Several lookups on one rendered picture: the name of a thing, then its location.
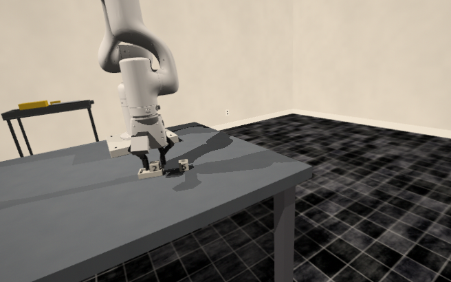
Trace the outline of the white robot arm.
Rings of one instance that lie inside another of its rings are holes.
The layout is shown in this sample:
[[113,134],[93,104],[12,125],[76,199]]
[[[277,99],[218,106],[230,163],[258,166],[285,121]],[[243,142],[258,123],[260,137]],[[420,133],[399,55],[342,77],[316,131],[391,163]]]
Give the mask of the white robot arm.
[[[148,154],[149,132],[131,135],[131,118],[154,116],[160,109],[157,97],[178,91],[175,59],[165,42],[144,25],[139,0],[101,3],[105,34],[98,62],[104,71],[122,74],[118,93],[127,132],[120,137],[131,140],[132,155]],[[121,42],[130,44],[119,45]],[[153,55],[160,69],[152,69]]]

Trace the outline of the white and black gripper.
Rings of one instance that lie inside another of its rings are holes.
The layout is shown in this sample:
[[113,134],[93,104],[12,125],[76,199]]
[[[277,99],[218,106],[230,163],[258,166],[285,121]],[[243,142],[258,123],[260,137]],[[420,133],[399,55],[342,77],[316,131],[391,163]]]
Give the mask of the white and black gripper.
[[[164,121],[161,114],[156,113],[154,116],[142,118],[135,118],[133,116],[131,118],[131,135],[136,135],[138,132],[145,131],[148,131],[149,149],[159,150],[161,166],[162,169],[164,169],[164,165],[166,164],[165,155],[168,150],[174,146],[174,142],[166,135]],[[168,143],[167,146],[166,143]],[[148,171],[148,157],[145,154],[136,156],[138,156],[142,160],[143,167],[146,169],[146,171]]]

